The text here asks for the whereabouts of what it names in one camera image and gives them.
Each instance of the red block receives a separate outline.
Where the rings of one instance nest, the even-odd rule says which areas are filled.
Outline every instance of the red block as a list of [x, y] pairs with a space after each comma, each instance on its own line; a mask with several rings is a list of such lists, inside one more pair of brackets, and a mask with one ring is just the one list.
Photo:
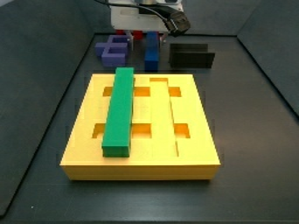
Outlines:
[[116, 30], [116, 35], [125, 35], [125, 32], [123, 30]]
[[141, 31], [133, 31], [135, 39], [143, 39], [144, 33]]

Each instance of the blue block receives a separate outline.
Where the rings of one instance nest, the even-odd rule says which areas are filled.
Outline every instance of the blue block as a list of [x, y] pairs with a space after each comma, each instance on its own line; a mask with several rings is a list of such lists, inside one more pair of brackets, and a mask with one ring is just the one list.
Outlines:
[[145, 36], [144, 70], [157, 72], [159, 67], [159, 36], [155, 31]]
[[127, 63], [127, 35], [109, 35], [107, 43], [96, 43], [96, 55], [104, 67], [123, 67]]

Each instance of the purple block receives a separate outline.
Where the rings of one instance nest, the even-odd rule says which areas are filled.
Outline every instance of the purple block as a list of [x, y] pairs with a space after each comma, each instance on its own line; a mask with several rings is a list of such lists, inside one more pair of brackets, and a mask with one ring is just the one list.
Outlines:
[[96, 43], [96, 55], [104, 67], [123, 67], [127, 63], [128, 36], [109, 35], [107, 43]]
[[101, 57], [101, 54], [105, 50], [107, 43], [96, 43], [96, 55], [97, 57]]

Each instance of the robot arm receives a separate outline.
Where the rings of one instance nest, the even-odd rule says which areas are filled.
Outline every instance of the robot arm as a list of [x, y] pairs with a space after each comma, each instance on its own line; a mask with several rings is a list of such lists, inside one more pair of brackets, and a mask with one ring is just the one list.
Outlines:
[[103, 4], [109, 5], [116, 30], [169, 32], [177, 37], [191, 28], [181, 0], [108, 0]]

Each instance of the cable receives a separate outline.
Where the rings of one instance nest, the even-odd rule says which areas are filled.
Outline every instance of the cable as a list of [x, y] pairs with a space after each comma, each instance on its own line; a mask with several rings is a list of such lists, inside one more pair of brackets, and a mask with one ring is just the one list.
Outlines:
[[105, 4], [105, 5], [111, 5], [111, 6], [116, 6], [116, 7], [127, 7], [127, 8], [137, 8], [137, 9], [144, 9], [147, 11], [151, 11], [164, 22], [167, 22], [167, 19], [163, 17], [163, 15], [156, 12], [155, 10], [141, 6], [141, 5], [133, 5], [133, 4], [121, 4], [121, 3], [108, 3], [107, 1], [103, 2], [100, 0], [95, 0], [97, 3], [100, 4]]

